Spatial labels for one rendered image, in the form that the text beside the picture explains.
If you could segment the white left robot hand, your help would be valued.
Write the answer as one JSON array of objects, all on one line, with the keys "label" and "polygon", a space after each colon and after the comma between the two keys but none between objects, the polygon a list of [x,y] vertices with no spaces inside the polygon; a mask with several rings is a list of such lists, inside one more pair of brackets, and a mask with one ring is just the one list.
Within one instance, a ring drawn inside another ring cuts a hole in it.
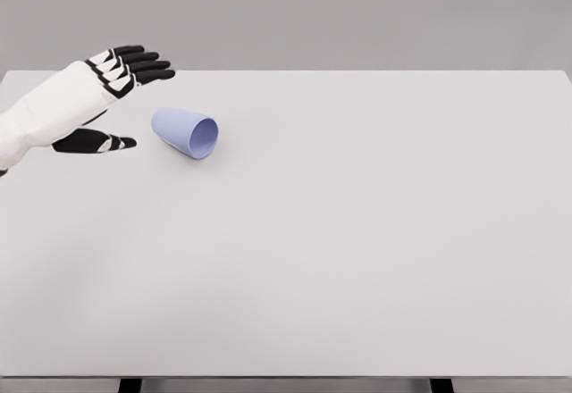
[{"label": "white left robot hand", "polygon": [[50,146],[67,154],[102,154],[134,148],[130,137],[88,125],[137,88],[175,77],[158,52],[142,45],[112,47],[69,64],[10,109],[24,150]]}]

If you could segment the light blue cup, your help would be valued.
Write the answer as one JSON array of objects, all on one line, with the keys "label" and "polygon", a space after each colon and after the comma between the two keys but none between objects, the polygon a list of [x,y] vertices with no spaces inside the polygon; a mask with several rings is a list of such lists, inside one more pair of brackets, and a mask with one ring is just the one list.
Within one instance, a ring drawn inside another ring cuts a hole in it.
[{"label": "light blue cup", "polygon": [[151,119],[151,127],[166,144],[196,160],[213,152],[219,135],[213,118],[176,108],[158,109]]}]

